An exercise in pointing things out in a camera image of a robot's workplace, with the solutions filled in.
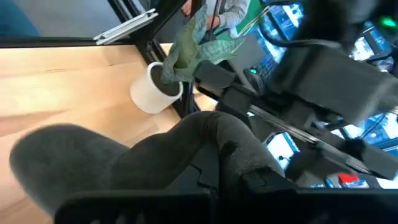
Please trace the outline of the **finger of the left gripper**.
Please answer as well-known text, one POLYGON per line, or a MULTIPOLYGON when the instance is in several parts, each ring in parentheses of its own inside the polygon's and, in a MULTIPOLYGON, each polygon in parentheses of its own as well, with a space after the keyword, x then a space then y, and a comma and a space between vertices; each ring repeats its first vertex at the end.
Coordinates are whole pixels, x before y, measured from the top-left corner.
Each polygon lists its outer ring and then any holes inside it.
POLYGON ((217 101, 215 110, 228 113, 250 124, 247 112, 252 91, 235 82, 236 74, 208 60, 200 62, 194 70, 194 82, 199 92, 217 101))
POLYGON ((344 140, 340 150, 361 161, 376 177, 393 180, 397 175, 397 158, 361 139, 344 140))

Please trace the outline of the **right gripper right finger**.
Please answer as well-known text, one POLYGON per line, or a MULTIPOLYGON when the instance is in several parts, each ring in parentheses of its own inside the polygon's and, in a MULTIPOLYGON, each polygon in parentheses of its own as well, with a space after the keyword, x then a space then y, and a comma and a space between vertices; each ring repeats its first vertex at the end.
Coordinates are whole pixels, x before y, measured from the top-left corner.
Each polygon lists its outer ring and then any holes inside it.
POLYGON ((244 184, 249 190, 294 189, 295 184, 274 170, 263 167, 244 174, 244 184))

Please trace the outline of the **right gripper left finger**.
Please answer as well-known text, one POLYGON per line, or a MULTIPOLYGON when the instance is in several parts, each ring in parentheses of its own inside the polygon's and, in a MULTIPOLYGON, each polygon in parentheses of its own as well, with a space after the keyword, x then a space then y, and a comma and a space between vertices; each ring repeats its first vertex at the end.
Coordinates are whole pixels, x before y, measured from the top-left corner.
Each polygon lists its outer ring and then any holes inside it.
POLYGON ((185 170, 169 185, 172 190, 205 188, 218 190, 219 186, 218 148, 204 143, 185 170))

